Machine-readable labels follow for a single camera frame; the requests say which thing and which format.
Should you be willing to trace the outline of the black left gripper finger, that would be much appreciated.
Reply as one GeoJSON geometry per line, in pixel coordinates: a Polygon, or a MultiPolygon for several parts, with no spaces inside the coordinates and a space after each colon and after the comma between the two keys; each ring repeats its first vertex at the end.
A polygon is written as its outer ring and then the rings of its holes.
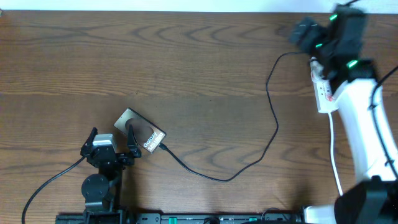
{"type": "Polygon", "coordinates": [[[98,134],[98,130],[96,127],[93,127],[90,135],[88,136],[85,143],[82,145],[80,152],[91,152],[93,148],[93,141],[95,136],[98,134]]]}
{"type": "Polygon", "coordinates": [[[140,149],[137,145],[137,141],[134,135],[134,128],[130,124],[127,131],[127,147],[129,148],[130,152],[133,154],[139,154],[140,149]]]}

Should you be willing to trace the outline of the bronze Galaxy smartphone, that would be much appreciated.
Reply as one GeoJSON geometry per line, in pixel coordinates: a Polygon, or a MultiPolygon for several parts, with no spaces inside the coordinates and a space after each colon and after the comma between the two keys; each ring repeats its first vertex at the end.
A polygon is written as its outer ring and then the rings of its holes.
{"type": "Polygon", "coordinates": [[[130,125],[133,127],[134,137],[138,145],[150,153],[153,153],[158,148],[167,135],[165,131],[158,128],[138,112],[127,108],[116,120],[114,127],[128,135],[130,125]]]}

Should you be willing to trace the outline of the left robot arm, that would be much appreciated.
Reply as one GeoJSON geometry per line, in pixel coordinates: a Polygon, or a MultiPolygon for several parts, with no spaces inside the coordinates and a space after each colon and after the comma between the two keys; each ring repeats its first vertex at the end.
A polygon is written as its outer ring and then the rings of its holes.
{"type": "Polygon", "coordinates": [[[85,223],[136,222],[136,215],[120,205],[123,170],[141,157],[132,126],[127,131],[127,147],[129,152],[117,153],[113,135],[98,134],[96,128],[81,147],[81,156],[98,169],[98,173],[88,176],[81,186],[85,223]]]}

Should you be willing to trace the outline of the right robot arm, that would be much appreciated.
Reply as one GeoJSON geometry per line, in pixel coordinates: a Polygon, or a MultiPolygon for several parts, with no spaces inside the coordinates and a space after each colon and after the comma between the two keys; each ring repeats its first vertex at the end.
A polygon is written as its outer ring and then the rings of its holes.
{"type": "Polygon", "coordinates": [[[382,100],[383,80],[360,57],[367,15],[339,4],[323,27],[307,17],[290,41],[310,56],[320,113],[339,112],[354,164],[355,185],[333,204],[303,210],[305,223],[396,223],[397,146],[382,100]]]}

